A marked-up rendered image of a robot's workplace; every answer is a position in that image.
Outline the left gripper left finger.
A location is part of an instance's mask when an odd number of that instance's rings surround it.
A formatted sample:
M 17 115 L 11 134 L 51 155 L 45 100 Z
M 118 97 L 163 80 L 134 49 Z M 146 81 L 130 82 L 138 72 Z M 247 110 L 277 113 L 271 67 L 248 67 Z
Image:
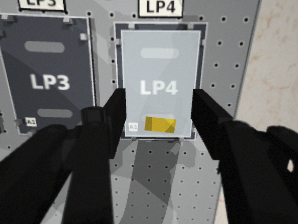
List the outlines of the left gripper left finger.
M 0 224 L 41 224 L 71 172 L 61 224 L 114 224 L 109 159 L 126 121 L 126 89 L 48 125 L 0 161 Z M 108 149 L 109 148 L 109 149 Z

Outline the dark grey flat base plate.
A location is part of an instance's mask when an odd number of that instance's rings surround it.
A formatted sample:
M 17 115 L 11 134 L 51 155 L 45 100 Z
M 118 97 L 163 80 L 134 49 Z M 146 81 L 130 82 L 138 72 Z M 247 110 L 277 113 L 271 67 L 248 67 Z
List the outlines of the dark grey flat base plate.
M 138 0 L 65 0 L 66 12 L 91 20 L 96 103 L 117 88 L 113 22 L 208 22 L 201 89 L 236 119 L 262 0 L 184 0 L 183 18 L 138 18 Z M 31 136 L 19 135 L 0 55 L 0 161 Z M 196 141 L 120 140 L 110 161 L 114 224 L 215 224 L 222 182 L 198 131 Z M 61 224 L 70 176 L 41 224 Z

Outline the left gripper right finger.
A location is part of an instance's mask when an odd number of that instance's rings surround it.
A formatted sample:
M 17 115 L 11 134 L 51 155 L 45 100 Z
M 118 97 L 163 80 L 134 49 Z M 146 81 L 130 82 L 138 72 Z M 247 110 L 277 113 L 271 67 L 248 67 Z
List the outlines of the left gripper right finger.
M 193 89 L 191 120 L 219 160 L 228 224 L 298 224 L 297 132 L 279 125 L 257 131 L 203 89 Z

